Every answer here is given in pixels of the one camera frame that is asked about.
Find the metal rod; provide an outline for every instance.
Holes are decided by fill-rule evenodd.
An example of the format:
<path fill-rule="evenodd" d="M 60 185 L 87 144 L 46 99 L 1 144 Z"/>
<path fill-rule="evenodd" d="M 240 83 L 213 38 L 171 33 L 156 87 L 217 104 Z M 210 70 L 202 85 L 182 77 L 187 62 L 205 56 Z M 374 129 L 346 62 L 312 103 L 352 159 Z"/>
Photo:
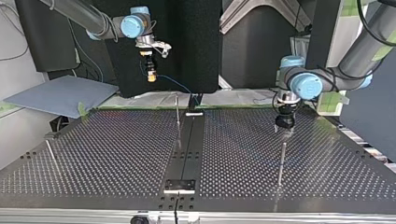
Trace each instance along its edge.
<path fill-rule="evenodd" d="M 282 152 L 280 154 L 280 167 L 279 167 L 279 178 L 277 180 L 277 184 L 282 186 L 282 175 L 283 175 L 283 164 L 285 163 L 285 155 L 286 155 L 286 146 L 287 143 L 282 144 Z"/>
<path fill-rule="evenodd" d="M 55 155 L 53 154 L 53 152 L 52 152 L 52 147 L 50 146 L 50 140 L 46 140 L 46 143 L 47 143 L 47 147 L 48 147 L 48 149 L 49 149 L 50 157 L 51 157 L 53 160 L 55 160 Z"/>
<path fill-rule="evenodd" d="M 175 97 L 176 113 L 177 113 L 177 127 L 180 128 L 180 115 L 178 113 L 178 95 Z"/>
<path fill-rule="evenodd" d="M 40 0 L 93 34 L 105 31 L 106 23 L 101 12 L 80 0 Z"/>

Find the black cable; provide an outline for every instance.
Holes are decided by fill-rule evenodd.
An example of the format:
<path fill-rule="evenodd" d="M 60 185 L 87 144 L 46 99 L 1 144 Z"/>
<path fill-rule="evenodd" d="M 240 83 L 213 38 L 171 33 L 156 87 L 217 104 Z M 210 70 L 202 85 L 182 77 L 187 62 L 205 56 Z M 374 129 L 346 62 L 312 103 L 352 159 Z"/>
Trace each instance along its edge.
<path fill-rule="evenodd" d="M 175 224 L 178 224 L 178 216 L 177 216 L 178 196 L 179 195 L 177 195 L 177 200 L 176 200 L 176 205 L 175 205 L 175 210 L 174 210 Z"/>
<path fill-rule="evenodd" d="M 89 63 L 87 63 L 87 62 L 85 62 L 83 60 L 81 60 L 81 64 L 85 68 L 85 72 L 87 74 L 86 78 L 88 78 L 88 75 L 90 75 L 93 78 L 93 80 L 100 81 L 100 75 L 99 75 L 99 73 L 96 71 L 96 69 L 92 65 L 90 65 Z M 91 68 L 91 70 L 96 74 L 96 76 L 94 76 L 93 73 L 88 70 L 87 66 L 89 68 Z"/>
<path fill-rule="evenodd" d="M 318 65 L 318 69 L 320 69 L 320 70 L 323 71 L 324 73 L 327 73 L 327 74 L 332 75 L 333 78 L 334 78 L 334 85 L 335 85 L 335 80 L 336 80 L 335 78 L 336 78 L 336 77 L 341 78 L 341 79 L 343 79 L 343 80 L 362 80 L 362 79 L 365 79 L 365 78 L 371 76 L 371 75 L 381 66 L 381 64 L 382 64 L 382 62 L 384 62 L 384 60 L 385 60 L 385 58 L 381 59 L 381 61 L 375 66 L 374 69 L 372 69 L 372 70 L 370 71 L 369 74 L 367 74 L 367 75 L 365 75 L 365 76 L 362 76 L 362 77 L 352 77 L 352 76 L 349 76 L 349 75 L 347 75 L 345 72 L 343 72 L 343 71 L 341 70 L 341 68 L 339 68 L 339 67 L 338 67 L 338 69 L 340 70 L 340 72 L 341 72 L 341 74 L 343 75 L 343 77 L 337 76 L 337 75 L 335 74 L 335 72 L 334 72 L 332 69 L 329 70 L 329 69 L 324 68 L 324 67 L 322 67 L 322 66 L 320 66 L 320 65 Z"/>
<path fill-rule="evenodd" d="M 293 37 L 293 42 L 294 42 L 294 54 L 295 54 L 295 55 L 297 55 L 296 36 L 297 36 L 297 34 L 298 34 L 298 32 L 297 32 L 297 21 L 298 21 L 298 16 L 299 16 L 299 14 L 300 14 L 300 9 L 301 9 L 301 5 L 298 6 L 297 15 L 296 15 L 296 21 L 295 21 L 295 23 L 294 23 L 294 29 L 295 29 L 295 31 L 296 31 L 295 34 L 294 34 L 294 37 Z"/>
<path fill-rule="evenodd" d="M 370 29 L 366 19 L 364 19 L 363 11 L 361 10 L 361 0 L 357 0 L 357 4 L 358 4 L 359 17 L 361 18 L 361 23 L 363 24 L 364 30 L 366 30 L 370 36 L 372 36 L 376 41 L 380 42 L 381 44 L 384 44 L 389 47 L 396 47 L 396 43 L 391 43 L 388 42 L 387 40 L 382 39 Z"/>

